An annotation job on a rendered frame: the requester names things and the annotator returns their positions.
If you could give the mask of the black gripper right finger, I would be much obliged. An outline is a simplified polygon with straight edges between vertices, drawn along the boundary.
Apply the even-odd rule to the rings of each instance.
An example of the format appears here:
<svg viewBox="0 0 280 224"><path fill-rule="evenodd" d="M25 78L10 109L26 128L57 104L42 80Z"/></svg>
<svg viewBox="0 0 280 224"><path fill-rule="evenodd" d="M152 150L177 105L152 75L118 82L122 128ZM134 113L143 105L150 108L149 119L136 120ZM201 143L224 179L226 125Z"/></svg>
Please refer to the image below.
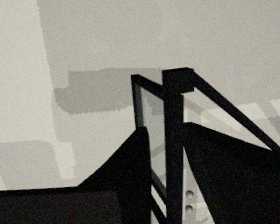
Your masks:
<svg viewBox="0 0 280 224"><path fill-rule="evenodd" d="M184 122L191 173L215 224L280 224L280 153Z"/></svg>

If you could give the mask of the black glasses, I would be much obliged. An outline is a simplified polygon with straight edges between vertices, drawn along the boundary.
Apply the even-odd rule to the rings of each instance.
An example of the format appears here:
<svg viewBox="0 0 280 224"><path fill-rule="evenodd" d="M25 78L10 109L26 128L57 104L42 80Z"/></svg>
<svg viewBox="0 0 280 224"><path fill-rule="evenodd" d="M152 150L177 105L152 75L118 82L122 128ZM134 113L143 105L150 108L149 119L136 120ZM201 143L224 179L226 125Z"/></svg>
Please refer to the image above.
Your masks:
<svg viewBox="0 0 280 224"><path fill-rule="evenodd" d="M151 184L166 206L166 217L151 194L151 224L182 224L184 187L184 92L199 89L224 111L255 134L266 147L280 153L279 144L247 118L194 68L161 71L162 84L139 74L130 76L135 128L149 133Z"/></svg>

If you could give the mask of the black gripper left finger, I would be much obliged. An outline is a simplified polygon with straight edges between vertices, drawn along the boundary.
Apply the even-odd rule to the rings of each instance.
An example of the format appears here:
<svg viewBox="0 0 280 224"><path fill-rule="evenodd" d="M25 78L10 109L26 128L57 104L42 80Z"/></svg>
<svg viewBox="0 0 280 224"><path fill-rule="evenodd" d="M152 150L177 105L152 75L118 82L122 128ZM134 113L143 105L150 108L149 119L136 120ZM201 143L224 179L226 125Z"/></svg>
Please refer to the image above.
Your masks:
<svg viewBox="0 0 280 224"><path fill-rule="evenodd" d="M0 224L151 224L145 126L76 187L0 191Z"/></svg>

